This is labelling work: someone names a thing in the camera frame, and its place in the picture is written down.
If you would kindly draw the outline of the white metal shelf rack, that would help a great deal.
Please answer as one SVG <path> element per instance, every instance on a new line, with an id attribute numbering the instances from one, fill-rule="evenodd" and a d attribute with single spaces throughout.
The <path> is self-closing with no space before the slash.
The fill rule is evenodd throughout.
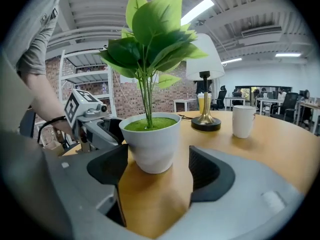
<path id="1" fill-rule="evenodd" d="M 98 48 L 62 50 L 58 71 L 58 99 L 63 104 L 67 102 L 67 96 L 71 93 L 66 90 L 67 87 L 102 84 L 102 90 L 94 97 L 102 101 L 108 100 L 110 113 L 116 116 L 113 70 L 102 61 L 98 52 Z"/>

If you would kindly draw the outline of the black cantilever mesh chair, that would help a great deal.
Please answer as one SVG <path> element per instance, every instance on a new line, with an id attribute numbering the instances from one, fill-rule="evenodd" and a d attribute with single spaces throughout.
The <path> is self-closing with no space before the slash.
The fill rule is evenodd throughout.
<path id="1" fill-rule="evenodd" d="M 285 99 L 282 104 L 275 105 L 273 108 L 280 108 L 279 114 L 271 114 L 271 118 L 279 119 L 289 123 L 295 121 L 296 104 L 298 101 L 299 94 L 296 92 L 289 92 L 286 94 Z"/>

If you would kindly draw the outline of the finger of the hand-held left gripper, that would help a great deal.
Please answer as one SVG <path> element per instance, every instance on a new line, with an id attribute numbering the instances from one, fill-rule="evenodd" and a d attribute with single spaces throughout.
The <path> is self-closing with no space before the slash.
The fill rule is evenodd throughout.
<path id="1" fill-rule="evenodd" d="M 103 118 L 102 121 L 98 122 L 98 126 L 115 139 L 118 144 L 122 144 L 124 136 L 119 127 L 121 121 L 122 119 L 118 117 Z"/>
<path id="2" fill-rule="evenodd" d="M 86 123 L 86 139 L 98 150 L 122 144 L 122 140 L 111 133 L 104 123 Z"/>

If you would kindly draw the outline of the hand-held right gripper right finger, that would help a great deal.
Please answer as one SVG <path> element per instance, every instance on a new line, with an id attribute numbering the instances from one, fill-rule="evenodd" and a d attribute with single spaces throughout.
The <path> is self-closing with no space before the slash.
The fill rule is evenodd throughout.
<path id="1" fill-rule="evenodd" d="M 189 147 L 191 203 L 211 203 L 223 216 L 264 224 L 282 211 L 295 212 L 304 195 L 264 163 L 215 149 Z"/>

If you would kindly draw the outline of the green plant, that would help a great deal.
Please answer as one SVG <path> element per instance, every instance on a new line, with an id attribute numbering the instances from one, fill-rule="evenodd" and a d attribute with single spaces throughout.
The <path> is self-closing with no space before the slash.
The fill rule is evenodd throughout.
<path id="1" fill-rule="evenodd" d="M 202 54 L 197 34 L 181 25 L 183 0 L 128 0 L 128 26 L 121 38 L 99 52 L 103 62 L 120 75 L 138 80 L 144 114 L 123 120 L 119 127 L 136 164 L 149 174 L 167 171 L 179 146 L 181 117 L 153 111 L 153 90 L 166 89 L 180 78 L 172 75 L 182 61 Z M 151 77 L 158 72 L 158 83 Z"/>

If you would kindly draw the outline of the person's gray shirt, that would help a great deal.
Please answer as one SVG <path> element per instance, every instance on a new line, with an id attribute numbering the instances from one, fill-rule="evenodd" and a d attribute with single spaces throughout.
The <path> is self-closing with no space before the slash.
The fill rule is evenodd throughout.
<path id="1" fill-rule="evenodd" d="M 4 209 L 24 240 L 72 240 L 68 214 L 54 188 L 45 149 L 17 133 L 34 96 L 21 73 L 46 76 L 46 51 L 59 0 L 29 0 L 0 45 L 0 181 Z"/>

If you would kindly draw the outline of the white shade table lamp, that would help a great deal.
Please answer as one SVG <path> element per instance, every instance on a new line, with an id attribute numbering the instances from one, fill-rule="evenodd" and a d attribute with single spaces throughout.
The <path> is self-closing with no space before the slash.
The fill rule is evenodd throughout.
<path id="1" fill-rule="evenodd" d="M 221 121 L 212 117 L 208 104 L 208 80 L 215 80 L 225 75 L 220 56 L 212 39 L 204 33 L 197 35 L 192 42 L 202 54 L 198 53 L 186 61 L 186 78 L 204 82 L 203 113 L 191 119 L 191 127 L 198 131 L 213 132 L 221 128 Z"/>

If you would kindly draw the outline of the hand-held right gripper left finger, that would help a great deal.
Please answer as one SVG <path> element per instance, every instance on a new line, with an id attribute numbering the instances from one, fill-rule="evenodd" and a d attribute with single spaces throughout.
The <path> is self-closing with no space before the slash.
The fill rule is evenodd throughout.
<path id="1" fill-rule="evenodd" d="M 119 182 L 128 165 L 128 146 L 57 156 L 45 150 L 49 175 L 65 208 L 120 207 Z"/>

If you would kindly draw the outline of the small white table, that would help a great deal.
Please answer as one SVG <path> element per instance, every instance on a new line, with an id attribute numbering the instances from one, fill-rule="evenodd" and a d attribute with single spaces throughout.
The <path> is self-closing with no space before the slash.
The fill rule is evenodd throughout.
<path id="1" fill-rule="evenodd" d="M 177 104 L 181 103 L 184 104 L 184 111 L 187 112 L 189 111 L 189 104 L 192 102 L 195 102 L 197 99 L 196 98 L 186 98 L 186 99 L 174 99 L 173 100 L 173 111 L 176 113 L 177 112 Z"/>

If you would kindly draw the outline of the yellow drink cup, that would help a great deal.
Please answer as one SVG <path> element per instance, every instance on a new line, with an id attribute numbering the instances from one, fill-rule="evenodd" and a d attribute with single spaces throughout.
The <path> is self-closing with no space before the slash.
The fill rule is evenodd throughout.
<path id="1" fill-rule="evenodd" d="M 197 95 L 197 100 L 198 100 L 198 106 L 199 106 L 199 112 L 200 114 L 203 113 L 204 107 L 205 107 L 205 94 L 204 93 L 199 93 Z M 211 101 L 212 101 L 212 95 L 211 93 L 208 93 L 208 107 L 211 107 Z"/>

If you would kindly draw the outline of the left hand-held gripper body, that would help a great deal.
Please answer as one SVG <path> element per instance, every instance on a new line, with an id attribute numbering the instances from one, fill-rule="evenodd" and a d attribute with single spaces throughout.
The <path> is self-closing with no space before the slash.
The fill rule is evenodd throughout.
<path id="1" fill-rule="evenodd" d="M 110 113 L 107 106 L 96 99 L 90 92 L 72 89 L 64 107 L 65 116 L 71 127 L 74 139 L 81 143 L 82 151 L 96 149 L 86 138 L 86 123 L 99 123 Z"/>

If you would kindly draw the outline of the long ceiling light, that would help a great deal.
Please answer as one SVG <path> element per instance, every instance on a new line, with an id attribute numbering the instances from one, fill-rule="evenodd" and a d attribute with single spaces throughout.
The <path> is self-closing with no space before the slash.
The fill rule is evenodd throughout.
<path id="1" fill-rule="evenodd" d="M 299 58 L 302 54 L 300 52 L 287 52 L 287 53 L 276 53 L 276 58 Z"/>
<path id="2" fill-rule="evenodd" d="M 242 61 L 241 57 L 222 61 L 221 64 L 225 67 L 227 64 L 234 63 L 234 62 L 239 62 L 239 61 Z"/>
<path id="3" fill-rule="evenodd" d="M 213 7 L 215 4 L 212 0 L 203 0 L 195 7 L 193 7 L 189 12 L 187 12 L 180 20 L 180 24 L 186 25 L 189 24 L 192 20 L 198 17 L 200 14 L 205 12 L 206 10 Z"/>

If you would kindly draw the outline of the white cup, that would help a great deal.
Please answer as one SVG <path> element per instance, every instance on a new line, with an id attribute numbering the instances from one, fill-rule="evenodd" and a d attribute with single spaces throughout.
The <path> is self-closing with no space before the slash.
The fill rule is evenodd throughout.
<path id="1" fill-rule="evenodd" d="M 251 134 L 256 108 L 248 105 L 235 105 L 232 110 L 232 133 L 235 137 L 246 139 Z"/>

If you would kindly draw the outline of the person's left forearm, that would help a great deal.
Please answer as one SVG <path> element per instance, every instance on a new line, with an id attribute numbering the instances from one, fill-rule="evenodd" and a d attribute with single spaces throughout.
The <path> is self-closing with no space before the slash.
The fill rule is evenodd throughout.
<path id="1" fill-rule="evenodd" d="M 22 72 L 20 76 L 34 96 L 31 107 L 40 118 L 48 122 L 65 116 L 63 106 L 45 75 Z"/>

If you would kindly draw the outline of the black folding chair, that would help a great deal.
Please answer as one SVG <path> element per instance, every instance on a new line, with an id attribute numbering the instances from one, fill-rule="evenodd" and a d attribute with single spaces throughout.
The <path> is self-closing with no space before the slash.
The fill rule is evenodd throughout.
<path id="1" fill-rule="evenodd" d="M 32 108 L 28 109 L 24 114 L 19 126 L 19 133 L 22 136 L 25 136 L 28 138 L 34 137 L 35 119 L 36 119 L 35 111 Z"/>

